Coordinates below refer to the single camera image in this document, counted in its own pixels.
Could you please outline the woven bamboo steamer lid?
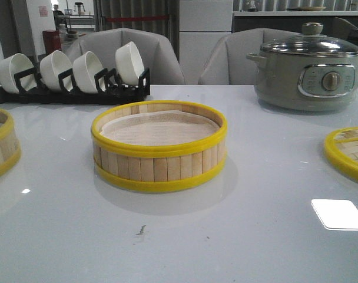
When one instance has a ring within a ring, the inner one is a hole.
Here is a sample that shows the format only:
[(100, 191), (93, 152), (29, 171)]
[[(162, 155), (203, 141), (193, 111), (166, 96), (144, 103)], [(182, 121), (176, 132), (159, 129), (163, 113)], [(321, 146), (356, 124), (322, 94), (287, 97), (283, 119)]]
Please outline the woven bamboo steamer lid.
[(324, 154), (339, 172), (358, 182), (358, 127), (346, 127), (329, 133)]

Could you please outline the bamboo steamer tray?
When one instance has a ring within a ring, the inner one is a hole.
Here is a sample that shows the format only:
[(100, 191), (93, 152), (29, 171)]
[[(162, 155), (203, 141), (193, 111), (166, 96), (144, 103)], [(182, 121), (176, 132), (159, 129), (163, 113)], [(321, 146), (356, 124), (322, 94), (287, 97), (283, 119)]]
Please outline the bamboo steamer tray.
[(0, 108), (0, 176), (17, 164), (21, 147), (12, 115)]
[[(220, 126), (212, 135), (171, 146), (139, 146), (113, 141), (101, 135), (107, 122), (125, 116), (179, 110), (209, 118)], [(227, 120), (209, 106), (175, 100), (126, 104), (98, 115), (91, 126), (97, 172), (110, 183), (141, 192), (174, 192), (198, 186), (214, 178), (224, 167)]]

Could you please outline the white liner in centre tray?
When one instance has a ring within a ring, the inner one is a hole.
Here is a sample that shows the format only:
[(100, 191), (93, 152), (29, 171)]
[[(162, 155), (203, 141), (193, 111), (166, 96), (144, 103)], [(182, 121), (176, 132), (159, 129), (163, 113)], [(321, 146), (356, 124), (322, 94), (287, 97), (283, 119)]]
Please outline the white liner in centre tray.
[(214, 134), (220, 126), (209, 118), (179, 110), (133, 114), (107, 122), (101, 135), (139, 146), (171, 146), (195, 142)]

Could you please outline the grey chair left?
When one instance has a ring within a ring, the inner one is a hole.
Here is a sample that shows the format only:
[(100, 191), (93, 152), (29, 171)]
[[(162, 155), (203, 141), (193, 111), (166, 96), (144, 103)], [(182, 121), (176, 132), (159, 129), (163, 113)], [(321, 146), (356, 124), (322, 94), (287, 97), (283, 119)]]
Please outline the grey chair left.
[(105, 68), (115, 68), (127, 84), (137, 81), (146, 68), (152, 84), (185, 83), (171, 43), (160, 34), (129, 28), (93, 32), (75, 40), (65, 53), (74, 61), (88, 51)]

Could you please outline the grey chair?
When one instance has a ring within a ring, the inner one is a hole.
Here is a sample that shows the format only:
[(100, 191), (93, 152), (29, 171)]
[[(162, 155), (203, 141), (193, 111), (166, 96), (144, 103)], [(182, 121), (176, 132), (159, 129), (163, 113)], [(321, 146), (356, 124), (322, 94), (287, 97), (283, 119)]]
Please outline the grey chair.
[(253, 85), (257, 67), (247, 59), (260, 45), (271, 40), (296, 35), (295, 32), (270, 28), (255, 28), (222, 37), (208, 57), (199, 76), (200, 85)]
[(129, 28), (93, 32), (75, 40), (65, 53), (74, 61), (88, 51), (105, 68), (115, 68), (127, 84), (137, 81), (146, 68), (152, 84), (185, 83), (171, 43), (160, 34)]

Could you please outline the black bowl rack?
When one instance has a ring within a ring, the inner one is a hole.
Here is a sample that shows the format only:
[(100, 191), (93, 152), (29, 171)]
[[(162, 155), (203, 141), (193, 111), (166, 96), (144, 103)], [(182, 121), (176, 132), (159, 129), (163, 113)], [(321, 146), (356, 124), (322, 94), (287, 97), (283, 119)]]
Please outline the black bowl rack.
[(15, 74), (17, 93), (8, 93), (0, 85), (0, 104), (99, 104), (122, 105), (144, 101), (150, 94), (150, 70), (146, 68), (138, 78), (137, 86), (126, 86), (116, 69), (103, 69), (96, 73), (97, 92), (82, 92), (75, 81), (73, 70), (58, 75), (59, 92), (50, 90), (43, 82), (36, 67)]

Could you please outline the white bowl right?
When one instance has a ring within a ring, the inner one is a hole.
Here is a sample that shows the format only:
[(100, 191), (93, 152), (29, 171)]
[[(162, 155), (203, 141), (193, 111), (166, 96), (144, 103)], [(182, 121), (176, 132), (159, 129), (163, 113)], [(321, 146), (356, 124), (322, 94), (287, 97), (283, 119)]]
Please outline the white bowl right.
[(139, 77), (144, 71), (144, 64), (133, 41), (116, 50), (115, 62), (122, 82), (126, 85), (138, 85)]

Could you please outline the white bowl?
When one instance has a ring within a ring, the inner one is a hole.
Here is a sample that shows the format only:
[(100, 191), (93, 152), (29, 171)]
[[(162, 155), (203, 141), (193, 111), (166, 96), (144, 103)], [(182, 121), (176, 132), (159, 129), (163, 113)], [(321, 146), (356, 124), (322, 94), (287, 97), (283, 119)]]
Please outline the white bowl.
[(88, 94), (96, 94), (94, 76), (104, 69), (99, 58), (92, 52), (87, 51), (73, 62), (73, 74), (79, 89)]
[(139, 77), (144, 71), (144, 64), (133, 41), (116, 50), (115, 62), (122, 82), (126, 85), (138, 85)]
[(61, 92), (58, 75), (72, 68), (69, 58), (60, 50), (55, 50), (40, 62), (40, 73), (44, 84), (52, 91)]
[(18, 94), (14, 75), (34, 67), (30, 59), (21, 53), (16, 53), (0, 62), (0, 85), (8, 93)]

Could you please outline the grey chair right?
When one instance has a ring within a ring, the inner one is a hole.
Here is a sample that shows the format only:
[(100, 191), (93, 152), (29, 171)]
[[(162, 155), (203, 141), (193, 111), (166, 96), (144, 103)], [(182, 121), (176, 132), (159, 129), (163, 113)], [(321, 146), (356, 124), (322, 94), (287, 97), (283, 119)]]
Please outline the grey chair right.
[(222, 37), (208, 57), (199, 76), (200, 85), (253, 85), (257, 67), (247, 59), (260, 45), (271, 40), (296, 35), (295, 32), (270, 28), (255, 28)]

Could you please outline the white cabinet background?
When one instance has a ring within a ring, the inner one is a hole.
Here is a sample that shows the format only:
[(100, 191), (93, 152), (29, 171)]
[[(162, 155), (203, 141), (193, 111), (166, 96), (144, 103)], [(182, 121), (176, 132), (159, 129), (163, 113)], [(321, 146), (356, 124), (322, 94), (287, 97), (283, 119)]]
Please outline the white cabinet background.
[(179, 63), (193, 85), (218, 40), (231, 33), (233, 1), (180, 1), (178, 16)]

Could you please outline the grey electric cooking pot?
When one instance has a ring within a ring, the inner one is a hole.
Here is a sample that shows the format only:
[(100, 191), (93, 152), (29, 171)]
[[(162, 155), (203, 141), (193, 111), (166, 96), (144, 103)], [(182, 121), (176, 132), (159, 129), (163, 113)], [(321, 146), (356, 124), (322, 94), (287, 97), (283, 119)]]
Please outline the grey electric cooking pot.
[(274, 52), (249, 53), (257, 65), (259, 99), (282, 108), (334, 111), (356, 98), (358, 56), (314, 57)]

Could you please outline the red cylinder bin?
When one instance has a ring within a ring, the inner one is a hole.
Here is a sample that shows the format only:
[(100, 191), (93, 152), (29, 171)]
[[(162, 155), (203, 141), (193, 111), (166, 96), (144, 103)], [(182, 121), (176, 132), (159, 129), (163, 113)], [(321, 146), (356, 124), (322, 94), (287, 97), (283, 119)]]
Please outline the red cylinder bin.
[(46, 55), (53, 53), (55, 50), (61, 50), (61, 40), (58, 30), (45, 30), (42, 32)]

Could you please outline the glass pot lid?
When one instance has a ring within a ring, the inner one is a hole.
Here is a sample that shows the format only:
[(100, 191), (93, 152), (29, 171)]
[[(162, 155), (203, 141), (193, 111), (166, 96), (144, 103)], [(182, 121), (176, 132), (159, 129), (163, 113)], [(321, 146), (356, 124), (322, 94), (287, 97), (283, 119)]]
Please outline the glass pot lid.
[(321, 34), (323, 24), (308, 22), (302, 25), (302, 33), (265, 42), (260, 50), (291, 55), (321, 57), (358, 56), (358, 45), (340, 38)]

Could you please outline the white bowl far left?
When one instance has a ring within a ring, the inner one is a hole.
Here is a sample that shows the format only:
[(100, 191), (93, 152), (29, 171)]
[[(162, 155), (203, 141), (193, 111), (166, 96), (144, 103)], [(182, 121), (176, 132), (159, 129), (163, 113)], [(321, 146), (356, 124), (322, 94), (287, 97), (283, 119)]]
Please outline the white bowl far left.
[(30, 59), (21, 53), (16, 53), (0, 62), (0, 85), (8, 93), (18, 94), (14, 75), (34, 67)]

